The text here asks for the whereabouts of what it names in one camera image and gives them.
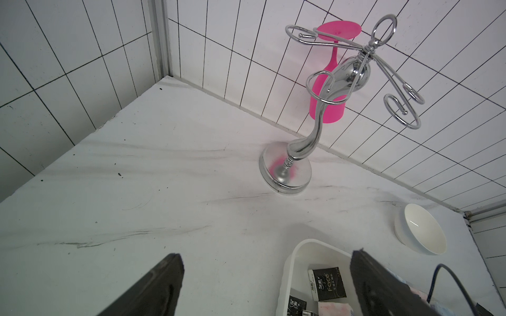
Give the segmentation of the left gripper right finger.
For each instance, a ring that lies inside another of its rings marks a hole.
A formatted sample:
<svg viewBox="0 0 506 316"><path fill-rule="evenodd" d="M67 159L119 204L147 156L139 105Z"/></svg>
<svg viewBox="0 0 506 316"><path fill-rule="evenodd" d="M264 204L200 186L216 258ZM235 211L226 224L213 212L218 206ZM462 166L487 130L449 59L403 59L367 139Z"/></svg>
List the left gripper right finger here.
<svg viewBox="0 0 506 316"><path fill-rule="evenodd" d="M364 250L352 253L350 271L363 315L437 314Z"/></svg>

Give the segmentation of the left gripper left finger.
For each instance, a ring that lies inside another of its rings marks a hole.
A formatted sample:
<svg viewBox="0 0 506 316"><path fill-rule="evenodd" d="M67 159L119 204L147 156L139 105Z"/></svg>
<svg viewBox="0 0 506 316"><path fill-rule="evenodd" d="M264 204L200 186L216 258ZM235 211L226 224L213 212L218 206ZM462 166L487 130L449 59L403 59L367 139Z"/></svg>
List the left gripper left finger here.
<svg viewBox="0 0 506 316"><path fill-rule="evenodd" d="M183 285L180 254L169 254L101 315L174 315Z"/></svg>

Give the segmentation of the pink Tempo tissue pack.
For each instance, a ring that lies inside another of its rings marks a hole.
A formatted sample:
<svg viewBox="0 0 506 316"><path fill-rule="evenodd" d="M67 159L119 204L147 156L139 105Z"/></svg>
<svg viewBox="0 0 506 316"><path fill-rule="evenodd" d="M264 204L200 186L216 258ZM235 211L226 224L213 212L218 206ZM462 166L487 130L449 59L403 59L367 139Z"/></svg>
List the pink Tempo tissue pack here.
<svg viewBox="0 0 506 316"><path fill-rule="evenodd" d="M353 308L349 304L335 302L319 302L319 316L354 316Z"/></svg>

